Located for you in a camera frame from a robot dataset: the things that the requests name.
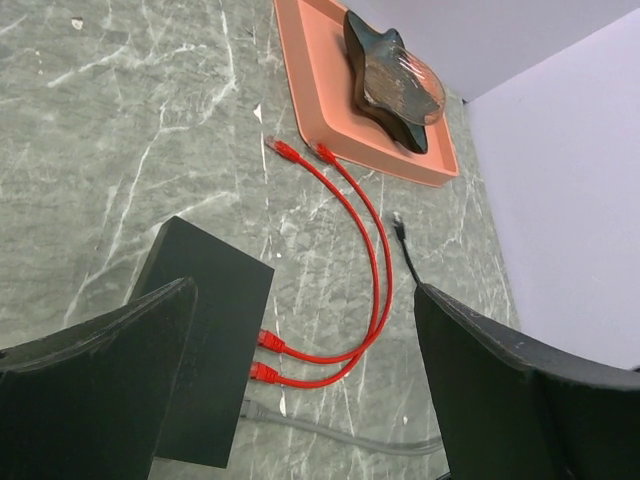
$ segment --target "white wall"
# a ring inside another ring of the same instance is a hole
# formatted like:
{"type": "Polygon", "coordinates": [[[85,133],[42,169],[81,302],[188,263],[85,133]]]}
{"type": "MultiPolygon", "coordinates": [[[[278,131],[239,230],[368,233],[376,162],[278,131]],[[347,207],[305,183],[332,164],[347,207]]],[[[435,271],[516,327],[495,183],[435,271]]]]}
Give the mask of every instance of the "white wall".
{"type": "Polygon", "coordinates": [[[467,107],[523,330],[640,365],[640,10],[467,107]]]}
{"type": "Polygon", "coordinates": [[[640,7],[640,0],[342,0],[468,101],[640,7]]]}

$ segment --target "gray marble countertop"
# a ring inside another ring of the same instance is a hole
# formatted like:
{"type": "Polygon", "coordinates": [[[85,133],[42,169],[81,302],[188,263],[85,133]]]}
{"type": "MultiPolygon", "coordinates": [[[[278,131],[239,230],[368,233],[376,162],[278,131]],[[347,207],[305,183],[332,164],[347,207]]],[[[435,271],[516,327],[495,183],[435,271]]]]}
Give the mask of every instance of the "gray marble countertop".
{"type": "MultiPolygon", "coordinates": [[[[269,1],[0,1],[0,109],[0,348],[121,305],[172,215],[275,268],[264,325],[290,344],[340,352],[363,335],[371,279],[355,225],[311,175],[262,150],[263,134],[302,148],[269,1]]],[[[447,114],[460,177],[443,188],[348,168],[383,214],[403,214],[426,281],[516,325],[453,95],[447,114]]],[[[388,327],[351,375],[315,391],[250,383],[249,396],[372,439],[437,434],[413,283],[392,243],[388,327]]],[[[257,357],[298,378],[331,370],[257,357]]],[[[371,455],[242,421],[227,470],[158,459],[150,478],[433,479],[445,471],[442,451],[371,455]]]]}

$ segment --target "black cable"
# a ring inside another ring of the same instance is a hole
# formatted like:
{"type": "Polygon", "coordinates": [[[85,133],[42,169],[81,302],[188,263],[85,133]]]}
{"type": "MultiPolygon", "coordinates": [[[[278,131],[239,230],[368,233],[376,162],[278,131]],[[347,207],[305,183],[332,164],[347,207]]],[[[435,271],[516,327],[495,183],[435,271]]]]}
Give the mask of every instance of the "black cable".
{"type": "Polygon", "coordinates": [[[391,221],[391,224],[393,225],[393,230],[396,232],[396,237],[398,237],[398,241],[400,242],[400,246],[402,247],[402,256],[404,257],[404,261],[407,264],[407,267],[409,267],[411,276],[418,285],[422,285],[420,275],[418,275],[416,268],[413,266],[411,256],[409,255],[409,249],[407,248],[407,232],[405,230],[402,217],[398,212],[393,212],[393,219],[391,221]]]}

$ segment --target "lavender wall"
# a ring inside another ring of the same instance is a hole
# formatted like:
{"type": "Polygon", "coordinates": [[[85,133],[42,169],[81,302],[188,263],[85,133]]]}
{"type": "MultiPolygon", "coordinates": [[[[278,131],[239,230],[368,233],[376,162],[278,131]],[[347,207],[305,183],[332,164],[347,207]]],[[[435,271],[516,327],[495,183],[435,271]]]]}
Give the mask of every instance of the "lavender wall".
{"type": "Polygon", "coordinates": [[[468,114],[523,330],[640,365],[640,10],[468,114]]]}
{"type": "Polygon", "coordinates": [[[473,100],[599,28],[640,0],[342,0],[407,45],[473,100]]]}

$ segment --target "gray cable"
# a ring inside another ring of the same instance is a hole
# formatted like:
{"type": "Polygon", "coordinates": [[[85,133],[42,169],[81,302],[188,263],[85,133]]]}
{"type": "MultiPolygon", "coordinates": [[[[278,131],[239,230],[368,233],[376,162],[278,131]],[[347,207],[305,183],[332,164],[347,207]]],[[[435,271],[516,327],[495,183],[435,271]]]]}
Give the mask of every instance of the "gray cable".
{"type": "Polygon", "coordinates": [[[442,438],[434,437],[430,440],[413,443],[384,443],[368,440],[366,438],[353,437],[347,433],[331,428],[316,425],[315,423],[285,417],[279,412],[274,412],[259,402],[245,398],[242,401],[240,417],[263,422],[279,423],[288,427],[317,433],[338,442],[355,445],[371,452],[384,453],[385,455],[399,455],[405,457],[422,457],[437,452],[442,448],[442,438]]]}

